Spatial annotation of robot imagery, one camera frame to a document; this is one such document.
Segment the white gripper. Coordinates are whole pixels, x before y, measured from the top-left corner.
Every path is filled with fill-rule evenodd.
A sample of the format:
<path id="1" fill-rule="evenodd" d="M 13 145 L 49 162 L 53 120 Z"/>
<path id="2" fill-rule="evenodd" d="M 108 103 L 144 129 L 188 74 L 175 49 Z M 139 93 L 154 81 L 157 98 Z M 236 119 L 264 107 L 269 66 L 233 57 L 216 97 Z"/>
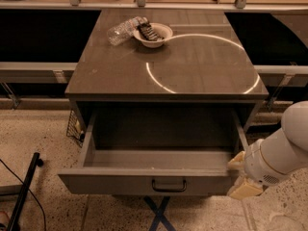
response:
<path id="1" fill-rule="evenodd" d="M 257 196 L 264 191 L 263 186 L 275 186 L 289 178 L 288 174 L 278 172 L 266 161 L 261 150 L 263 141 L 263 139 L 257 140 L 245 152 L 239 152 L 227 163 L 228 169 L 244 169 L 244 173 L 251 179 L 239 178 L 228 191 L 230 197 L 242 200 Z"/>

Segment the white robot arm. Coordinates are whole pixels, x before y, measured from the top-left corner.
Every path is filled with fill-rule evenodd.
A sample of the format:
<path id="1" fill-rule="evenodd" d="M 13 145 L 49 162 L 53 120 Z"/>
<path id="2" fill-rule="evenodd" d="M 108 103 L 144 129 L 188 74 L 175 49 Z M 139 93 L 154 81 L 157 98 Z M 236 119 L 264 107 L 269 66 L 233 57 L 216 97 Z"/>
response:
<path id="1" fill-rule="evenodd" d="M 227 195 L 238 200 L 262 194 L 301 168 L 308 167 L 308 101 L 293 104 L 283 113 L 281 127 L 238 153 L 227 164 L 240 176 Z"/>

